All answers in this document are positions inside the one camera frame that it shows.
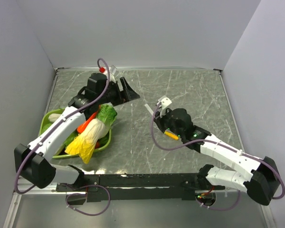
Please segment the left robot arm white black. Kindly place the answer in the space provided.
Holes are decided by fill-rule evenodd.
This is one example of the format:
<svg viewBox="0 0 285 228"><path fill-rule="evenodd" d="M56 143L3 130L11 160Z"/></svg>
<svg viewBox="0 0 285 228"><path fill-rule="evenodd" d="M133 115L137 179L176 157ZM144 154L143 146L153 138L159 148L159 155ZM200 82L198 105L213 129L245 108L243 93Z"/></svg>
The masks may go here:
<svg viewBox="0 0 285 228"><path fill-rule="evenodd" d="M78 94L71 99L61 116L38 138L28 145L19 144L14 150L16 176L23 177L42 189L52 182L67 183L74 191L84 185L84 173L75 166L52 165L50 161L67 137L83 124L99 107L113 106L138 99L140 96L124 77L109 81L106 73L93 73Z"/></svg>

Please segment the yellow handled screwdriver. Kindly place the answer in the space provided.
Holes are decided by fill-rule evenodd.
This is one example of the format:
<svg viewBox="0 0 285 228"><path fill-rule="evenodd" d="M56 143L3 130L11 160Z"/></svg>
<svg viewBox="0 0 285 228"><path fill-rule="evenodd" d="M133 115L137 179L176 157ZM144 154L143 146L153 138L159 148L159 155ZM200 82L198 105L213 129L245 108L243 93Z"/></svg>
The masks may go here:
<svg viewBox="0 0 285 228"><path fill-rule="evenodd" d="M164 131L164 134L174 140L178 140L179 137L177 135L175 135L174 133L172 133L169 129Z"/></svg>

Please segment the white remote control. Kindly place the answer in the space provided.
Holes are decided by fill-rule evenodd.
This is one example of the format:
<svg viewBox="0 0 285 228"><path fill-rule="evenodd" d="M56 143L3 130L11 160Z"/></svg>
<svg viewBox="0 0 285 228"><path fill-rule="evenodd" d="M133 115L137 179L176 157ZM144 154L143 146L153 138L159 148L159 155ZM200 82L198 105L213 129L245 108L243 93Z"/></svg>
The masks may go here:
<svg viewBox="0 0 285 228"><path fill-rule="evenodd" d="M151 109L151 107L148 104L145 104L144 106L147 109L147 111L150 113L150 115L153 116L154 111Z"/></svg>

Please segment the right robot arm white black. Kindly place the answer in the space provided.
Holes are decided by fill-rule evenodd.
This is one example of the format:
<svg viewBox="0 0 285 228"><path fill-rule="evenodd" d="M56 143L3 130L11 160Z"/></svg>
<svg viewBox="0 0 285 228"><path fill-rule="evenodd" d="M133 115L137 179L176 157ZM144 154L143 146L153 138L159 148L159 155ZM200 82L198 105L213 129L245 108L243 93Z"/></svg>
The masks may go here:
<svg viewBox="0 0 285 228"><path fill-rule="evenodd" d="M255 202L267 206L275 199L280 182L275 161L270 157L258 158L226 144L209 131L194 125L184 108L167 109L164 115L156 111L154 122L164 132L169 130L187 148L212 157L229 170L205 165L199 171L198 184L203 189L225 186L237 189Z"/></svg>

